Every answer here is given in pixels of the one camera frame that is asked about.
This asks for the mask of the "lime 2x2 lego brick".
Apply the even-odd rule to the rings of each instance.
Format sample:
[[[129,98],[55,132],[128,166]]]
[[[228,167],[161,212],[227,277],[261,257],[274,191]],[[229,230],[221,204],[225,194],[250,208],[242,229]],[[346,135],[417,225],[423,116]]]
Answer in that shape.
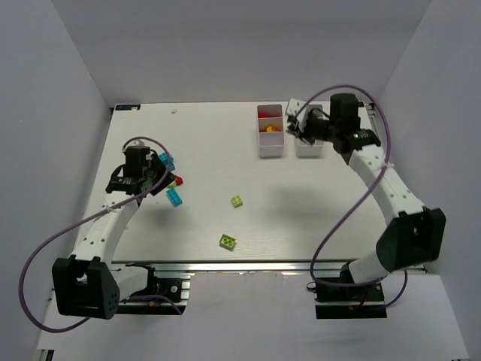
[[[220,240],[219,240],[219,246],[222,248],[225,248],[226,250],[234,250],[236,245],[236,239],[226,235],[222,234]]]

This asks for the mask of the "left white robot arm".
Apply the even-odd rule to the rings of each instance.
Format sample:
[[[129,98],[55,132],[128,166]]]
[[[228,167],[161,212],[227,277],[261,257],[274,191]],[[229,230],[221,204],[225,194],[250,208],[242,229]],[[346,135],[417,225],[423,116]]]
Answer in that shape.
[[[119,304],[158,289],[153,268],[111,263],[127,225],[147,195],[156,195],[175,177],[148,146],[129,146],[105,189],[101,212],[84,239],[52,267],[58,312],[64,316],[109,320]]]

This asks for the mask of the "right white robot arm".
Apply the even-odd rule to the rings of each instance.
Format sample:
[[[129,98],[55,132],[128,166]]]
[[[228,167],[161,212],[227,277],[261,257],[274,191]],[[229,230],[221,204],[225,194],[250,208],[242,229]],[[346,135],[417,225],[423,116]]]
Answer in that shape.
[[[332,95],[329,114],[291,99],[286,116],[287,130],[296,138],[308,144],[332,144],[364,181],[384,216],[386,229],[374,251],[346,265],[340,276],[342,284],[366,285],[394,271],[438,259],[445,214],[439,208],[428,208],[388,164],[387,144],[361,127],[355,95]]]

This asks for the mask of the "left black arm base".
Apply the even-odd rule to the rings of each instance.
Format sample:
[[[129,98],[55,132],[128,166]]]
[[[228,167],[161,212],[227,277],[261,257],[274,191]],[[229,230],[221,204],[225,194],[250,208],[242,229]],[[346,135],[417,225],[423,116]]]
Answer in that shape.
[[[132,263],[110,270],[119,287],[118,314],[180,316],[189,299],[191,275]]]

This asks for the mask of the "pale green 2x2 lego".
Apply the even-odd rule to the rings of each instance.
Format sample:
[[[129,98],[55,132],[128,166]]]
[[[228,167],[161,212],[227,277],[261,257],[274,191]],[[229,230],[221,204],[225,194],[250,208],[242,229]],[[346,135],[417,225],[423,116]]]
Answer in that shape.
[[[243,199],[239,195],[236,195],[231,198],[231,204],[234,208],[238,208],[242,206],[244,203],[243,203]]]

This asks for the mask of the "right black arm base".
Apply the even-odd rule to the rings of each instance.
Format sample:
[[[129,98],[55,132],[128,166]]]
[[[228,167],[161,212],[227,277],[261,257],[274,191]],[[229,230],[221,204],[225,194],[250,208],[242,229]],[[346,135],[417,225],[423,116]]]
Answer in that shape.
[[[345,287],[353,280],[345,265],[332,278],[313,281],[317,320],[386,319],[386,303],[379,281],[364,286]]]

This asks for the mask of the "red curved lego piece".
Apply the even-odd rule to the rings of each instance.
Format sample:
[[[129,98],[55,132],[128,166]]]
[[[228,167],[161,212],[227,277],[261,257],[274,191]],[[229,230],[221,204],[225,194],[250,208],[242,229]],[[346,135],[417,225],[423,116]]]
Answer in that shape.
[[[271,109],[258,109],[257,112],[258,118],[272,118],[272,117],[278,117],[279,112],[278,111],[273,111]]]

